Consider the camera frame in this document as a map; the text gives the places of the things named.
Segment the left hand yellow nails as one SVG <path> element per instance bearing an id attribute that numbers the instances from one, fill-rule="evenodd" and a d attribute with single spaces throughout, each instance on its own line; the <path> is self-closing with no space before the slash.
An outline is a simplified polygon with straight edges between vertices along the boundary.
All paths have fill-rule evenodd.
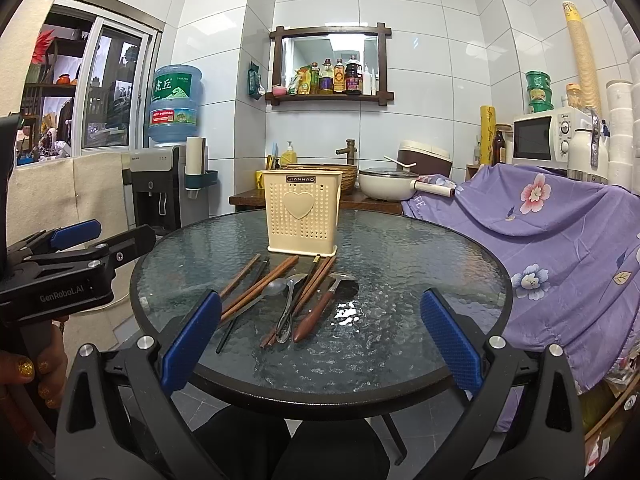
<path id="1" fill-rule="evenodd" d="M 66 384 L 68 359 L 64 349 L 63 320 L 51 323 L 51 340 L 35 361 L 27 356 L 1 352 L 1 385 L 22 386 L 36 380 L 38 394 L 48 408 L 59 408 Z"/>

